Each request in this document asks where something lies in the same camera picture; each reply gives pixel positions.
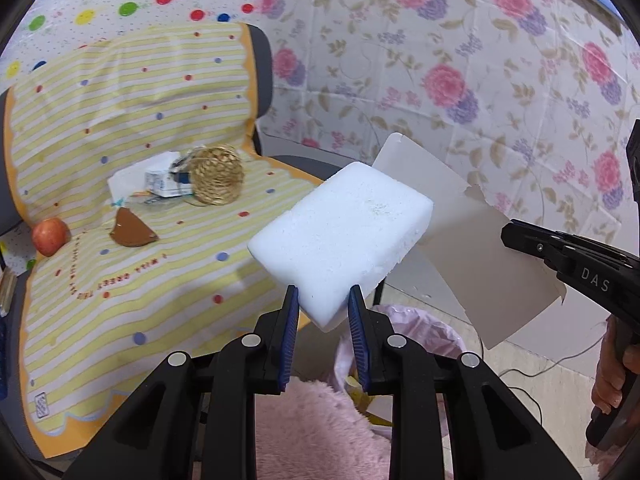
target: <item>wicker basket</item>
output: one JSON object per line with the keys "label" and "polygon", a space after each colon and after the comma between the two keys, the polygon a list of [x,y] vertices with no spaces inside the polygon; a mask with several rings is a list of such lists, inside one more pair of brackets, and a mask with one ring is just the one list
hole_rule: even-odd
{"label": "wicker basket", "polygon": [[187,164],[193,195],[200,202],[225,205],[240,196],[244,171],[235,149],[226,144],[201,148]]}

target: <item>white sponge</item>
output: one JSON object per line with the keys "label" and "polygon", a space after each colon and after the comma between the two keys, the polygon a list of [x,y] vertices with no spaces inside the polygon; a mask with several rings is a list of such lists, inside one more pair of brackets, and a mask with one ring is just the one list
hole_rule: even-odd
{"label": "white sponge", "polygon": [[248,244],[321,330],[347,316],[353,285],[367,297],[424,234],[433,202],[366,164],[352,162]]}

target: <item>plastic bag liner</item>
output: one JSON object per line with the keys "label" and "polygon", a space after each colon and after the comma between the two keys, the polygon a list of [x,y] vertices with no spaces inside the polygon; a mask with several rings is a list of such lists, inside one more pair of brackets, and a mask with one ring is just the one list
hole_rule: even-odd
{"label": "plastic bag liner", "polygon": [[[399,304],[375,305],[371,309],[386,314],[396,333],[413,339],[433,354],[455,359],[462,352],[466,352],[465,343],[458,333],[425,310]],[[336,391],[347,391],[346,381],[353,368],[353,345],[351,344],[351,333],[347,330],[342,334],[335,351],[334,370],[328,383]],[[438,412],[440,413],[440,432],[444,437],[449,434],[449,429],[444,400],[440,394],[438,394]],[[391,428],[372,424],[372,430],[377,434],[391,438]]]}

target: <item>pink fluffy fabric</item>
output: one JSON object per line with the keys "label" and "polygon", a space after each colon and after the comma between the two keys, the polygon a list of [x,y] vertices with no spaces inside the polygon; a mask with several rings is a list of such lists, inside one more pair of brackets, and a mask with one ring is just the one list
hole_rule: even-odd
{"label": "pink fluffy fabric", "polygon": [[351,398],[292,377],[280,396],[255,397],[259,480],[386,480],[390,442]]}

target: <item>apple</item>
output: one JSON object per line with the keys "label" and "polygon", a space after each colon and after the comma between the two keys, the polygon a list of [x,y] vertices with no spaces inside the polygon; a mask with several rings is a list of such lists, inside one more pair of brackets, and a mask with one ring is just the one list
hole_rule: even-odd
{"label": "apple", "polygon": [[69,227],[60,218],[47,218],[31,232],[36,250],[43,256],[53,256],[71,237]]}

